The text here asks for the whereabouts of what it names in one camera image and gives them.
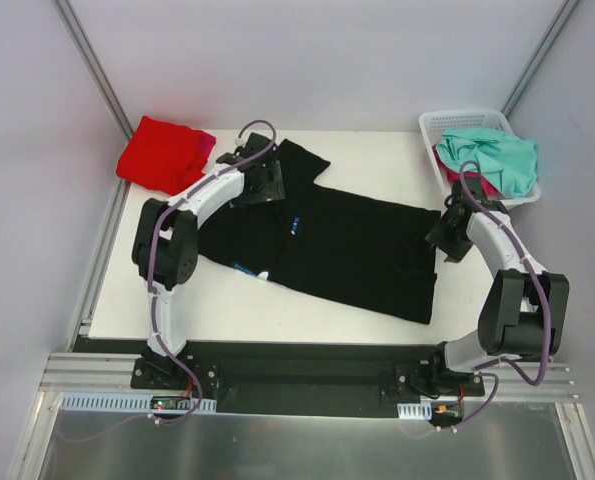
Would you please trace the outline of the pink t-shirt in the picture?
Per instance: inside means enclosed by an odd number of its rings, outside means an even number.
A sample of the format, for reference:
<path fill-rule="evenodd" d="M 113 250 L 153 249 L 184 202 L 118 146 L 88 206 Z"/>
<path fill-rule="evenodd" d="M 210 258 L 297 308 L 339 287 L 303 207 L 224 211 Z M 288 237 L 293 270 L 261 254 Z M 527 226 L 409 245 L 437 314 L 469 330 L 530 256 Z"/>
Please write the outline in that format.
<path fill-rule="evenodd" d="M 201 132 L 197 140 L 197 156 L 207 162 L 216 142 L 212 134 Z"/>

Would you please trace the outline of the black daisy t-shirt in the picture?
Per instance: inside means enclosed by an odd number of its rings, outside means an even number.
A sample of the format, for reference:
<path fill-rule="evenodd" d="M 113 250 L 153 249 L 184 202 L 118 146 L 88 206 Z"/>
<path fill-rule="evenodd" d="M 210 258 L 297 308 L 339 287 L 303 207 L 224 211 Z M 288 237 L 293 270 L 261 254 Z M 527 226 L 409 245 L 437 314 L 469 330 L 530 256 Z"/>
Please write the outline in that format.
<path fill-rule="evenodd" d="M 199 230 L 209 260 L 289 289 L 428 324 L 436 255 L 426 237 L 440 213 L 316 184 L 330 162 L 283 141 L 285 197 L 225 205 Z"/>

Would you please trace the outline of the red t-shirt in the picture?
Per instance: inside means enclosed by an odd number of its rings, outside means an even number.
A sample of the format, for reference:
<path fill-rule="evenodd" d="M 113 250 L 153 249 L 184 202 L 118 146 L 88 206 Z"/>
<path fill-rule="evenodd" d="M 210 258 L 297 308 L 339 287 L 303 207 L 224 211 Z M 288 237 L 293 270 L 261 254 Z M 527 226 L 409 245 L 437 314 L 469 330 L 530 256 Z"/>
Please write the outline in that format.
<path fill-rule="evenodd" d="M 118 159 L 117 176 L 169 196 L 181 193 L 204 176 L 208 161 L 197 156 L 201 132 L 143 116 Z"/>

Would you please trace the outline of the white plastic basket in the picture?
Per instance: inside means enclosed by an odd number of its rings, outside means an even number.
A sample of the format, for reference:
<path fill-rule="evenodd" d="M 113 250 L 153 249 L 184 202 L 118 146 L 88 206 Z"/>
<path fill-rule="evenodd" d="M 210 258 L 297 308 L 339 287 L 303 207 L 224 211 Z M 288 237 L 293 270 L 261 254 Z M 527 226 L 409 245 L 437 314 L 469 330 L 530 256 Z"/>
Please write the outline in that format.
<path fill-rule="evenodd" d="M 538 148 L 514 134 L 506 117 L 491 109 L 448 110 L 420 115 L 419 127 L 439 191 L 447 195 L 465 174 L 478 174 L 466 163 L 478 162 L 484 192 L 506 208 L 533 203 L 541 196 L 537 181 Z"/>

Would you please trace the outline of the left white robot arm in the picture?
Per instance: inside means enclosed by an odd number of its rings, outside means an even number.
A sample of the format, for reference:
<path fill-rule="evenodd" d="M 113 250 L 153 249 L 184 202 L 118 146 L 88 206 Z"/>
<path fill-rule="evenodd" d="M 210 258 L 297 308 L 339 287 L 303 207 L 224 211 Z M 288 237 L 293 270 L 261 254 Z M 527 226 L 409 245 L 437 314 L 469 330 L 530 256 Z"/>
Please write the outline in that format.
<path fill-rule="evenodd" d="M 151 198 L 141 209 L 131 260 L 148 293 L 150 336 L 142 359 L 168 389 L 188 377 L 180 359 L 187 340 L 174 310 L 197 266 L 200 228 L 227 208 L 247 211 L 285 198 L 276 138 L 239 133 L 236 141 L 204 178 L 167 200 Z"/>

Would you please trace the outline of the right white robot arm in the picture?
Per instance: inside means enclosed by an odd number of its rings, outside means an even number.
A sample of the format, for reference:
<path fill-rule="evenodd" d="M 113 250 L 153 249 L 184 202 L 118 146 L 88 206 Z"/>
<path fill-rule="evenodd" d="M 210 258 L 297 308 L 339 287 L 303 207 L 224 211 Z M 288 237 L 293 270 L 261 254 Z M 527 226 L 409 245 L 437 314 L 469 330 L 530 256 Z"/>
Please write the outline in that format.
<path fill-rule="evenodd" d="M 478 177 L 452 185 L 446 211 L 426 241 L 452 262 L 475 247 L 492 285 L 472 333 L 443 345 L 444 360 L 427 369 L 429 387 L 450 394 L 474 374 L 506 363 L 529 385 L 540 385 L 561 343 L 570 284 L 548 271 L 523 245 L 504 205 L 487 198 Z"/>

